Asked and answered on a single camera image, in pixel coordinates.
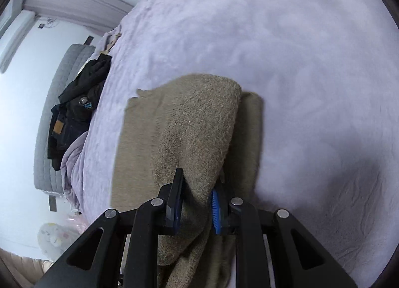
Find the plastic bag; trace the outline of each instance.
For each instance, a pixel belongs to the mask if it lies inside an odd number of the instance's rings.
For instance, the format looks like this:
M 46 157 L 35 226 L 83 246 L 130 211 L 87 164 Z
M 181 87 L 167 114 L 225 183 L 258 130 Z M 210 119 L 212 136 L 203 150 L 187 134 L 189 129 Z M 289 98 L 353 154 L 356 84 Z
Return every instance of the plastic bag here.
M 56 261 L 80 236 L 79 232 L 55 223 L 41 226 L 37 240 L 42 253 Z
M 78 231 L 79 234 L 83 234 L 89 227 L 89 224 L 82 214 L 76 214 L 75 216 L 69 216 L 68 225 Z

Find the black jacket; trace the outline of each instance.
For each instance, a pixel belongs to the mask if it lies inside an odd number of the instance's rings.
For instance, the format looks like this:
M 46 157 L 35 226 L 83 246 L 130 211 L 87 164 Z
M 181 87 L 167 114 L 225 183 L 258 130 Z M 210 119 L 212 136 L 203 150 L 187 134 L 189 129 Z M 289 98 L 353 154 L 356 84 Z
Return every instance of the black jacket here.
M 89 130 L 110 67 L 111 56 L 104 54 L 87 62 L 58 97 L 60 104 L 52 108 L 47 157 L 54 170 L 60 170 L 62 157 L 72 142 Z

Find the gray upholstered headboard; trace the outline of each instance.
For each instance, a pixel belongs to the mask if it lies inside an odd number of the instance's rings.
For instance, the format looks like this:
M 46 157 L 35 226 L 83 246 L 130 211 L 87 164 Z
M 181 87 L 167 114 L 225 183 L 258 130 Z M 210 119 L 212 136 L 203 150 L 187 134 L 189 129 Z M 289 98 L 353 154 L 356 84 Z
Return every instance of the gray upholstered headboard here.
M 94 46 L 74 44 L 65 53 L 53 81 L 41 115 L 36 138 L 35 160 L 33 165 L 33 181 L 37 189 L 48 194 L 62 195 L 61 172 L 55 171 L 51 161 L 47 159 L 47 141 L 51 121 L 51 108 L 59 104 L 58 96 L 66 86 L 75 79 L 79 69 L 93 54 Z

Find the metal screw head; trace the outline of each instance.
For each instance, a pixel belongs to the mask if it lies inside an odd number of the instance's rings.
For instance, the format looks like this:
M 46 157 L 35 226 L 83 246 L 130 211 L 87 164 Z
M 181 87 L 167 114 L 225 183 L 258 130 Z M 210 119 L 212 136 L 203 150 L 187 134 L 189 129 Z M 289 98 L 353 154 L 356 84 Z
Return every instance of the metal screw head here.
M 280 218 L 287 218 L 290 215 L 290 213 L 287 210 L 278 210 L 277 211 L 277 216 Z
M 114 218 L 116 216 L 116 210 L 107 210 L 105 212 L 106 218 Z
M 151 200 L 151 205 L 153 206 L 161 206 L 164 203 L 164 201 L 161 198 L 154 198 Z
M 81 105 L 85 105 L 85 104 L 87 104 L 88 101 L 89 101 L 89 99 L 88 99 L 87 97 L 82 97 L 82 98 L 80 99 L 79 103 L 80 103 Z
M 243 201 L 240 197 L 234 197 L 234 198 L 231 200 L 231 203 L 232 203 L 234 206 L 241 206 L 241 205 L 244 203 L 244 201 Z

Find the brown towel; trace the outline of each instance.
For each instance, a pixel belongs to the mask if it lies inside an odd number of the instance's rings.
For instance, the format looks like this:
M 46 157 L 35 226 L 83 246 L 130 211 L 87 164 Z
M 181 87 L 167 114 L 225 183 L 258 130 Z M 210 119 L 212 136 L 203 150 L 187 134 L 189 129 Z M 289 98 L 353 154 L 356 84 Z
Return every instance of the brown towel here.
M 233 245 L 209 235 L 209 196 L 225 160 L 232 167 L 226 174 L 237 172 L 231 181 L 237 194 L 247 198 L 251 192 L 259 162 L 262 101 L 255 94 L 242 94 L 233 80 L 209 74 L 184 76 L 138 94 L 125 112 L 111 206 L 121 212 L 137 208 L 156 197 L 160 186 L 172 181 L 176 167 L 182 167 L 188 189 L 181 228 L 177 236 L 158 237 L 159 283 L 163 287 L 185 288 L 191 282 L 213 287 L 220 281 L 219 273 L 229 275 Z M 223 255 L 211 248 L 204 253 L 206 245 Z M 204 275 L 193 281 L 201 256 L 213 266 L 208 270 L 202 266 Z M 219 271 L 221 265 L 227 269 Z

